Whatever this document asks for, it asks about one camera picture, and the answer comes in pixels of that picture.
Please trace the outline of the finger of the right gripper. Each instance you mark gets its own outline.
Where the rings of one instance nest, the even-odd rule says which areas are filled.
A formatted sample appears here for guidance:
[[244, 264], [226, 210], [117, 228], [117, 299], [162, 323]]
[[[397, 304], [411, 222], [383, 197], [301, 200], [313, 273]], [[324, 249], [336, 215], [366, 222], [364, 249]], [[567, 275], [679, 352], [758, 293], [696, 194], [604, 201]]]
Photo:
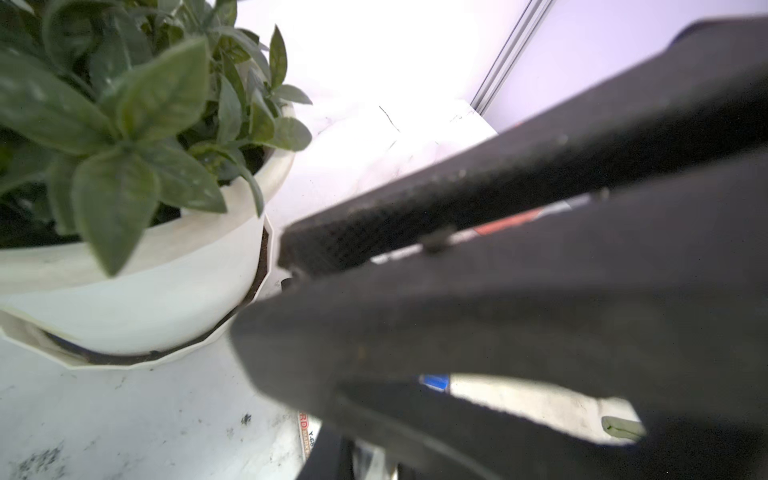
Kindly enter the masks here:
[[[301, 284], [232, 342], [260, 392], [433, 479], [763, 479], [767, 153]], [[646, 432], [597, 444], [418, 382], [446, 373], [620, 397]]]
[[469, 150], [290, 225], [279, 265], [334, 274], [581, 193], [767, 142], [767, 20], [694, 23], [666, 50]]

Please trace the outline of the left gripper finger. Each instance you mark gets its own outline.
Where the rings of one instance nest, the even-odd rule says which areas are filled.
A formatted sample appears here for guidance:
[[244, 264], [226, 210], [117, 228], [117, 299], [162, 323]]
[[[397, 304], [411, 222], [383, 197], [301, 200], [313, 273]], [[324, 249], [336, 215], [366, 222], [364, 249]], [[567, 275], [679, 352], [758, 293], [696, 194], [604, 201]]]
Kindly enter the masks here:
[[353, 480], [354, 441], [323, 424], [297, 480]]

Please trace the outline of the whiteboard marker black end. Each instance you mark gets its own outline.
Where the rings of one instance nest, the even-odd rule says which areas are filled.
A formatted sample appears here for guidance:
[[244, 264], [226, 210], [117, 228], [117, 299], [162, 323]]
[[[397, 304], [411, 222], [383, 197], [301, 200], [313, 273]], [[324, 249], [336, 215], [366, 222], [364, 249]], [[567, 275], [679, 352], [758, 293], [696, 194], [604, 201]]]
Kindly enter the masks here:
[[598, 444], [628, 444], [645, 435], [631, 404], [593, 398], [559, 386], [478, 375], [423, 375], [435, 391], [512, 414]]

